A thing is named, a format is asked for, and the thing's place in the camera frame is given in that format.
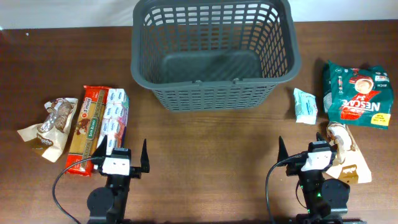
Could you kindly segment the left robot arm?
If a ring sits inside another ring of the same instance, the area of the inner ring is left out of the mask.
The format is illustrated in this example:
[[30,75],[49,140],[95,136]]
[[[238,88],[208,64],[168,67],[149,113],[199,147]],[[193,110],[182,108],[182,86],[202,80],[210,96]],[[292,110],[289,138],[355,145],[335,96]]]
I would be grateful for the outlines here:
[[107,155],[106,141],[107,138],[104,138],[91,157],[98,172],[106,177],[106,184],[94,189],[88,196],[88,223],[131,223],[124,217],[127,198],[131,179],[140,179],[143,173],[150,172],[147,142],[143,142],[140,166],[132,166],[130,149],[116,147]]

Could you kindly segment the red San Remo pasta pack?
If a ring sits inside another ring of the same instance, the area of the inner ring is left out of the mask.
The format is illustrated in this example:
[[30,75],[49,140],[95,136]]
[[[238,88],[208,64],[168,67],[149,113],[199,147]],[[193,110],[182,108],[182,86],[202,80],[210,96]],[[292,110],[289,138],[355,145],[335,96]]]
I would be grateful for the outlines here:
[[93,170],[90,158],[97,148],[109,87],[85,85],[84,89],[65,167],[69,174],[90,176]]

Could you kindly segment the Kleenex tissue multipack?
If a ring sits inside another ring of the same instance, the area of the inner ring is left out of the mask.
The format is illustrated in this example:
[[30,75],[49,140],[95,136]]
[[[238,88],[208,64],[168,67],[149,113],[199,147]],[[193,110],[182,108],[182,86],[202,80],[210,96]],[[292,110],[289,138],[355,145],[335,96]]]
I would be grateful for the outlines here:
[[97,147],[106,138],[106,155],[110,156],[115,147],[122,147],[123,135],[128,121],[129,97],[122,88],[108,91],[106,107],[101,123]]

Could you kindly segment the light blue tissue packet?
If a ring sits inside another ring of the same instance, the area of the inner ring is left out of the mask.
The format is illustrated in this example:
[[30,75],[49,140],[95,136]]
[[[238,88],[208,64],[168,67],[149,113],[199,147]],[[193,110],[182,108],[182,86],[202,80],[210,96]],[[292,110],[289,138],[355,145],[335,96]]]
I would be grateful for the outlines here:
[[315,96],[295,88],[294,100],[296,122],[314,125],[318,113]]

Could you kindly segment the green Nescafe coffee bag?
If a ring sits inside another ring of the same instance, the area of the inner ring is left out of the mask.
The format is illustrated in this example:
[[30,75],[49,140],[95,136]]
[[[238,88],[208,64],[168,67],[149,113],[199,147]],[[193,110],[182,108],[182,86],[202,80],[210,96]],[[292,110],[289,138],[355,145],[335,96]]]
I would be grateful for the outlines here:
[[387,129],[394,93],[381,66],[343,67],[328,61],[323,69],[323,108],[330,121]]

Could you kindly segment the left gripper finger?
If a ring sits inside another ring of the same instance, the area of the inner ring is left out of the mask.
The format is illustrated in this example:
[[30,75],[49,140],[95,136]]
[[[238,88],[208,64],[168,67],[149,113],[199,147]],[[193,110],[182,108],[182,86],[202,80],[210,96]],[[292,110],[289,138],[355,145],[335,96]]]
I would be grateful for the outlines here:
[[101,158],[106,155],[107,140],[108,137],[107,135],[105,135],[102,141],[100,142],[100,145],[96,148],[96,151],[92,154],[91,156],[92,158]]
[[141,162],[141,172],[142,173],[149,173],[150,172],[150,163],[149,163],[149,156],[148,156],[148,153],[147,153],[147,141],[146,141],[146,139],[143,142],[140,162]]

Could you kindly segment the beige cookie bag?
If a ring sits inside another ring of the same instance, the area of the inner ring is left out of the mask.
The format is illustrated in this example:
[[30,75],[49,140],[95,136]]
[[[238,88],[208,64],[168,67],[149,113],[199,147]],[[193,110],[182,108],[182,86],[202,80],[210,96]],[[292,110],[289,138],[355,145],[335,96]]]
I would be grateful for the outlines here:
[[17,130],[17,133],[35,153],[56,162],[65,149],[77,106],[77,98],[48,101],[44,104],[49,113],[45,121]]
[[326,135],[332,146],[337,147],[337,155],[326,173],[347,184],[372,182],[372,173],[346,124],[330,121]]

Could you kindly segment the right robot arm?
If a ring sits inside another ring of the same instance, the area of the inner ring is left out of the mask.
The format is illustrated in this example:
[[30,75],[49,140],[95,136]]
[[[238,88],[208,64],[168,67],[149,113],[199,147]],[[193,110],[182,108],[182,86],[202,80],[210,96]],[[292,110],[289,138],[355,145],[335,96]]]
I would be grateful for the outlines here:
[[280,137],[277,166],[285,166],[287,176],[298,177],[297,187],[302,189],[307,213],[298,214],[296,223],[342,223],[342,216],[348,212],[350,186],[338,179],[324,178],[337,150],[320,133],[316,137],[306,151],[293,156],[288,155]]

